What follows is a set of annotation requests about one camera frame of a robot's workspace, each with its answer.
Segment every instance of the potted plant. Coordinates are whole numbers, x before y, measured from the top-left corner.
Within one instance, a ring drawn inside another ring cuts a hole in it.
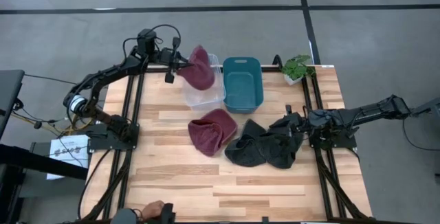
[[[289,85],[300,82],[304,76],[312,73],[313,69],[308,69],[304,64],[309,59],[309,55],[297,55],[294,58],[287,60],[281,71],[284,74],[284,79]]]

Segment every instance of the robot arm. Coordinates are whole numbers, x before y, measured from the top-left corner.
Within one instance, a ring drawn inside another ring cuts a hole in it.
[[[161,51],[155,49],[157,47],[155,44],[157,36],[153,30],[144,29],[135,39],[137,46],[131,50],[122,63],[98,71],[95,74],[87,75],[82,82],[70,90],[63,101],[63,105],[67,108],[68,117],[70,117],[69,111],[71,111],[79,117],[92,117],[95,120],[101,121],[122,142],[127,142],[131,138],[130,124],[119,115],[109,115],[97,108],[101,89],[105,85],[125,76],[143,74],[150,63],[166,65],[168,67],[168,72],[165,76],[165,81],[168,83],[173,83],[173,74],[178,69],[191,66],[188,60],[183,58],[177,51],[180,38],[173,38],[172,49],[163,48]],[[80,92],[86,89],[91,90],[88,98],[80,95]]]
[[[311,128],[332,128],[333,130],[352,129],[354,126],[381,118],[404,119],[411,114],[404,100],[390,96],[374,104],[354,109],[315,110],[309,112]]]

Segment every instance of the black cloth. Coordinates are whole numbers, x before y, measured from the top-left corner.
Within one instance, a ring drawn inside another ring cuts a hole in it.
[[[250,135],[242,135],[230,142],[225,149],[225,155],[232,163],[240,166],[252,167],[266,163],[266,159],[260,154],[257,140]]]
[[[304,134],[290,130],[295,131],[301,120],[297,113],[287,115],[270,125],[268,132],[253,120],[248,120],[242,136],[228,145],[225,155],[240,166],[252,167],[267,162],[277,168],[291,168]]]

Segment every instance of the maroon cloth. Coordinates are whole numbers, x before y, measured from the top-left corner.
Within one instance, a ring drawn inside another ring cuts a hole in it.
[[[213,156],[237,131],[237,123],[223,109],[215,109],[200,120],[188,124],[195,148],[206,156]]]
[[[214,84],[215,76],[210,66],[208,53],[201,45],[194,48],[189,62],[193,66],[179,69],[177,75],[185,78],[195,89],[206,90],[210,88]]]

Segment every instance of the teal plastic bin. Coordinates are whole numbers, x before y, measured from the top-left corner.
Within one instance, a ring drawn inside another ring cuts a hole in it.
[[[223,62],[226,109],[231,113],[253,113],[263,103],[260,62],[251,57],[232,57]]]

